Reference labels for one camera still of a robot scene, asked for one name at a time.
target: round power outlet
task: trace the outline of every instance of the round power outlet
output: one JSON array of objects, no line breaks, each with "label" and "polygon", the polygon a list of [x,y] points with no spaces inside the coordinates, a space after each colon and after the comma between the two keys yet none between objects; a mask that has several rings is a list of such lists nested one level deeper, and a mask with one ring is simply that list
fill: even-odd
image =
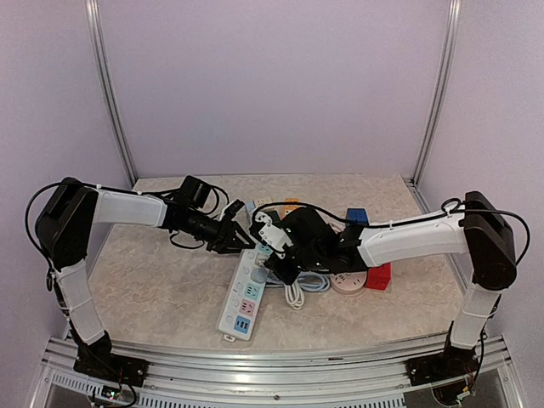
[{"label": "round power outlet", "polygon": [[332,289],[343,295],[360,292],[366,283],[366,272],[346,273],[331,276]]}]

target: white wall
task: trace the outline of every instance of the white wall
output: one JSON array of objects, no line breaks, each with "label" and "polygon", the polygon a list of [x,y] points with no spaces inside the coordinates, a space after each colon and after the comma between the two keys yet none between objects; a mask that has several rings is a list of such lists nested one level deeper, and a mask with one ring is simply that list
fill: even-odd
[{"label": "white wall", "polygon": [[[66,175],[120,187],[127,181],[83,1],[2,3],[0,89],[0,406],[17,408],[49,337],[65,325],[45,288],[45,261],[26,239],[26,203]],[[91,257],[106,231],[93,234]]]},{"label": "white wall", "polygon": [[[504,334],[529,407],[544,406],[544,3],[463,1],[445,105],[422,193],[433,207],[481,190],[523,215],[532,247],[490,323]],[[517,248],[524,244],[516,229]]]},{"label": "white wall", "polygon": [[449,2],[100,2],[142,177],[401,173],[422,142]]}]

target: light blue cord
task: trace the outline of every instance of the light blue cord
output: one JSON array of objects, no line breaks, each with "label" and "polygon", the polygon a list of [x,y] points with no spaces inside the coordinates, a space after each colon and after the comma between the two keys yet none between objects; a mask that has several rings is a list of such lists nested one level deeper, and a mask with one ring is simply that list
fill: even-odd
[{"label": "light blue cord", "polygon": [[[301,272],[297,278],[298,284],[305,292],[326,292],[331,287],[331,278],[328,275],[315,272]],[[267,287],[283,287],[283,282],[272,274],[266,280]]]}]

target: white power strip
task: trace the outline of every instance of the white power strip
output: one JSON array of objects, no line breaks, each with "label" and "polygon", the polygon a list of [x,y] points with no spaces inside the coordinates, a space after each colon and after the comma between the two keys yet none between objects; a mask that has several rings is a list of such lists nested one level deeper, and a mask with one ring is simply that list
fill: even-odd
[{"label": "white power strip", "polygon": [[261,244],[241,252],[218,322],[218,330],[224,333],[225,340],[234,342],[237,338],[245,341],[251,338],[269,276],[263,263],[271,252]]}]

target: red block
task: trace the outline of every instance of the red block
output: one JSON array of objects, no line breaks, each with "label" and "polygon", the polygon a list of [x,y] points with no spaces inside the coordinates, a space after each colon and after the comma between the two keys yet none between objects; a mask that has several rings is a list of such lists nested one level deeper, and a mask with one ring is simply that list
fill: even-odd
[{"label": "red block", "polygon": [[378,268],[368,269],[365,287],[385,291],[391,281],[391,263],[385,263]]}]

